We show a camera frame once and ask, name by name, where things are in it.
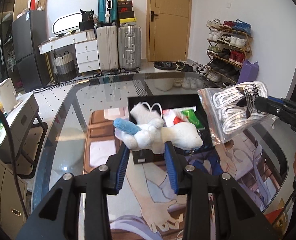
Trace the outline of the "adidas bag white laces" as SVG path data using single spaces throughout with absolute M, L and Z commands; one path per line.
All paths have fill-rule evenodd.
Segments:
M 245 129 L 271 117 L 255 106 L 257 98 L 268 98 L 268 90 L 260 81 L 226 88 L 204 88 L 198 91 L 198 95 L 215 145 L 224 144 Z

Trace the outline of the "green white packet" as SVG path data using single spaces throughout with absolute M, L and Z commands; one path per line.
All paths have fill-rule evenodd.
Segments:
M 193 124 L 196 129 L 204 130 L 205 126 L 196 115 L 196 107 L 186 107 L 179 110 L 180 118 L 183 121 Z

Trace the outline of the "red balloon glue packet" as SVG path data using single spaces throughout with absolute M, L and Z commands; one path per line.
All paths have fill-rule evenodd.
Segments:
M 180 118 L 179 110 L 180 108 L 163 110 L 163 119 L 166 127 L 172 127 L 177 123 L 185 122 Z

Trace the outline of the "white blue plush toy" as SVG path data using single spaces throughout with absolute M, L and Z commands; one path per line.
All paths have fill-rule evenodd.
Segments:
M 136 125 L 117 118 L 113 125 L 118 131 L 117 138 L 131 151 L 151 150 L 154 154 L 165 152 L 165 143 L 183 150 L 193 150 L 203 146 L 203 140 L 196 127 L 189 122 L 179 122 L 165 127 L 161 118 L 154 118 L 148 124 Z

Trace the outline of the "white foam piece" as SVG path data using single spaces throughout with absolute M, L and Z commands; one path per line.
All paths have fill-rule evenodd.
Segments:
M 155 118 L 162 118 L 157 111 L 150 111 L 145 105 L 141 102 L 136 104 L 130 110 L 130 116 L 134 118 L 138 125 L 148 124 Z

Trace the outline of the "purple bag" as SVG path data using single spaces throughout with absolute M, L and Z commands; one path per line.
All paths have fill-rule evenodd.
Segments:
M 240 75 L 237 83 L 256 81 L 258 72 L 259 72 L 258 61 L 256 61 L 255 63 L 251 63 L 248 59 L 246 59 L 240 70 Z

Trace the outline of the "black storage box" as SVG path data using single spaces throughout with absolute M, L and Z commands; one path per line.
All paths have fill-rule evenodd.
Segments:
M 203 140 L 203 145 L 200 148 L 188 151 L 174 147 L 175 151 L 185 156 L 191 164 L 201 167 L 206 160 L 212 162 L 217 159 L 217 153 L 211 141 L 207 115 L 197 94 L 129 97 L 128 109 L 131 111 L 138 103 L 141 103 L 149 111 L 161 114 L 166 127 L 183 121 L 188 121 L 196 126 L 198 134 Z

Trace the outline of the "grey side cabinet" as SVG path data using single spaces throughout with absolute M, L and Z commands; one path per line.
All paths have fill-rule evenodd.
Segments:
M 26 93 L 18 97 L 19 104 L 6 116 L 6 120 L 11 130 L 11 134 L 14 142 L 14 156 L 15 160 L 23 157 L 24 160 L 32 167 L 30 174 L 21 173 L 22 178 L 30 179 L 34 176 L 39 160 L 41 145 L 45 138 L 45 134 L 48 129 L 48 125 L 42 122 L 39 116 L 39 106 L 36 98 L 32 92 Z M 24 149 L 28 145 L 29 131 L 34 128 L 41 128 L 43 133 L 41 134 L 40 142 L 37 146 L 37 152 L 35 155 L 28 153 Z

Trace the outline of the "wooden door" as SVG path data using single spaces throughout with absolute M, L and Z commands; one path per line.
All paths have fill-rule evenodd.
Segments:
M 147 61 L 187 59 L 191 0 L 147 0 Z

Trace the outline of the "silver suitcase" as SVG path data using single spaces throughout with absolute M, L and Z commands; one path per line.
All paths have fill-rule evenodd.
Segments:
M 119 27 L 117 41 L 121 71 L 139 71 L 141 66 L 141 28 L 137 25 Z

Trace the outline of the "stacked shoe boxes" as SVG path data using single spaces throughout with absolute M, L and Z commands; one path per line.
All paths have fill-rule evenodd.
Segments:
M 120 26 L 136 25 L 136 17 L 132 0 L 117 0 L 117 13 Z

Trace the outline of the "white desk with drawers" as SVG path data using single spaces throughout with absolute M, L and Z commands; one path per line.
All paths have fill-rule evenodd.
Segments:
M 40 54 L 71 50 L 80 73 L 100 70 L 94 29 L 69 34 L 39 45 Z

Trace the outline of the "teal suitcase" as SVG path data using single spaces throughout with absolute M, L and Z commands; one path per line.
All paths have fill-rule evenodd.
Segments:
M 101 26 L 117 25 L 117 0 L 98 0 L 98 21 Z

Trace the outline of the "black bag on desk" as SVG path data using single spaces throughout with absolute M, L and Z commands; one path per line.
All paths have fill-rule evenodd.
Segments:
M 79 22 L 79 30 L 85 31 L 85 30 L 94 29 L 94 20 L 93 20 L 94 11 L 80 10 L 80 13 L 82 15 L 82 21 Z

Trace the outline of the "oval mirror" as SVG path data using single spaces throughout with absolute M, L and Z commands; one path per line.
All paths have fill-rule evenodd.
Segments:
M 65 34 L 67 32 L 78 30 L 79 23 L 82 21 L 82 14 L 74 13 L 55 20 L 52 25 L 52 33 L 54 35 Z

